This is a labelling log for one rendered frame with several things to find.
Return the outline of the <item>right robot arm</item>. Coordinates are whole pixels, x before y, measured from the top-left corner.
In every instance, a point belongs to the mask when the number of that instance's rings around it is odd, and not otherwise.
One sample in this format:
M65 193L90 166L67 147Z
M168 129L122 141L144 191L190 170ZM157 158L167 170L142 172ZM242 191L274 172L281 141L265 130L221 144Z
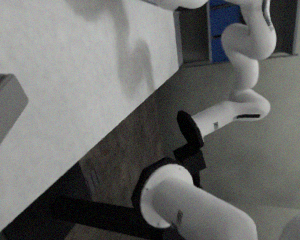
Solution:
M162 9L188 13L208 0L155 1ZM200 127L202 138L232 121L260 120L270 111L269 102L250 89L258 80L257 60L270 56L276 45L276 34L269 16L270 0L224 1L240 6L247 25L234 23L222 33L222 47L233 65L235 83L228 93L230 101L219 102L191 116Z

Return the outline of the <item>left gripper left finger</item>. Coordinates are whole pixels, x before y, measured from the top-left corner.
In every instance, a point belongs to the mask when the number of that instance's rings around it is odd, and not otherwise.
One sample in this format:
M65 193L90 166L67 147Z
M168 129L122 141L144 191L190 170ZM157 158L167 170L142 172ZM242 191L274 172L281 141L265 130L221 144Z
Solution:
M0 74L0 145L29 103L17 77Z

